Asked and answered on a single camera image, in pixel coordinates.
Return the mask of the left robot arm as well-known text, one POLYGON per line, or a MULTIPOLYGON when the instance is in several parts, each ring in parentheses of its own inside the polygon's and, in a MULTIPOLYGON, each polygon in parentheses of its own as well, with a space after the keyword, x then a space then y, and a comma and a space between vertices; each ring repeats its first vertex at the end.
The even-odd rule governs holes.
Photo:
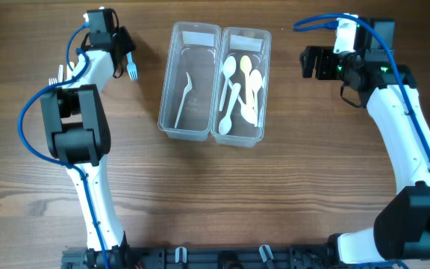
POLYGON ((111 8, 88 11, 84 27, 88 33, 71 75, 40 98, 49 152, 66 167, 87 228, 87 248, 80 255, 65 253, 62 266, 131 268, 108 184, 111 137, 100 95, 111 78, 122 75, 122 59, 135 45, 111 8))

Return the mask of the white fork diagonal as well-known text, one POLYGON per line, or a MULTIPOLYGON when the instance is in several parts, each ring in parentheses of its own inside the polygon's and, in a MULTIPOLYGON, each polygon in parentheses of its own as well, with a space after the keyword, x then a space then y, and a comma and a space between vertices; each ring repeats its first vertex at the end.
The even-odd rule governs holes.
POLYGON ((187 77, 187 83, 186 83, 186 85, 185 85, 185 87, 183 89, 183 93, 182 93, 182 97, 181 97, 181 103, 179 105, 177 117, 175 119, 175 125, 174 125, 175 129, 178 128, 178 125, 180 123, 180 119, 181 119, 182 111, 183 111, 183 108, 184 108, 184 103, 185 103, 186 96, 187 96, 187 94, 193 88, 191 77, 190 77, 190 74, 188 72, 186 72, 186 77, 187 77))

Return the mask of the white plastic spoon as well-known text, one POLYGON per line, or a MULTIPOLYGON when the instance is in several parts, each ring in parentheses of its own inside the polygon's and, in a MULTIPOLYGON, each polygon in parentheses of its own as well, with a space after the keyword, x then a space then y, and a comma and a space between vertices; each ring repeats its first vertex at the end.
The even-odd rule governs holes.
MULTIPOLYGON (((234 84, 231 82, 231 80, 229 80, 228 85, 231 87, 231 89, 238 89, 238 91, 241 90, 241 85, 239 83, 234 84)), ((258 124, 258 118, 253 108, 245 104, 240 96, 237 96, 237 101, 240 103, 240 113, 243 119, 246 122, 256 126, 258 124)))
POLYGON ((260 90, 262 84, 263 84, 263 79, 261 76, 261 73, 259 70, 254 69, 252 70, 252 72, 250 73, 250 84, 252 87, 252 92, 253 92, 253 96, 254 96, 254 111, 255 111, 255 127, 259 126, 258 123, 258 91, 260 90))
POLYGON ((225 62, 222 67, 222 74, 224 75, 224 85, 222 88, 222 93, 220 97, 220 103, 219 103, 219 111, 222 111, 225 104, 225 98, 226 98, 226 92, 228 88, 228 81, 230 77, 233 76, 233 74, 236 71, 236 60, 233 56, 229 56, 225 59, 225 62))
POLYGON ((239 96, 240 89, 241 89, 241 85, 239 83, 233 84, 226 114, 219 122, 219 133, 221 135, 226 135, 231 130, 231 127, 232 127, 231 113, 237 101, 237 97, 239 96))

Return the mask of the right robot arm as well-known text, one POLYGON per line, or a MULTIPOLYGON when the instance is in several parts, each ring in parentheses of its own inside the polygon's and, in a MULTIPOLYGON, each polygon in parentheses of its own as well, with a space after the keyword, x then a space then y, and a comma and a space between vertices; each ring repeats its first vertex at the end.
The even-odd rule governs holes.
POLYGON ((309 46, 300 55, 306 78, 338 80, 359 96, 381 133, 393 167, 396 196, 372 227, 333 234, 325 244, 296 252, 323 268, 388 268, 407 260, 430 260, 430 129, 417 82, 395 62, 392 19, 327 13, 296 22, 296 32, 336 33, 332 47, 309 46))

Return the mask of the yellow plastic spoon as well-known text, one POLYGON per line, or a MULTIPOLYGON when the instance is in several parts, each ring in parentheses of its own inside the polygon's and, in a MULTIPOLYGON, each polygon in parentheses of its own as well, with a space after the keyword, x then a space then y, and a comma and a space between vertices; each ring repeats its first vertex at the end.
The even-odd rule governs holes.
POLYGON ((254 96, 250 85, 250 72, 252 71, 252 62, 248 55, 244 55, 240 59, 240 69, 245 76, 246 105, 253 108, 254 96))

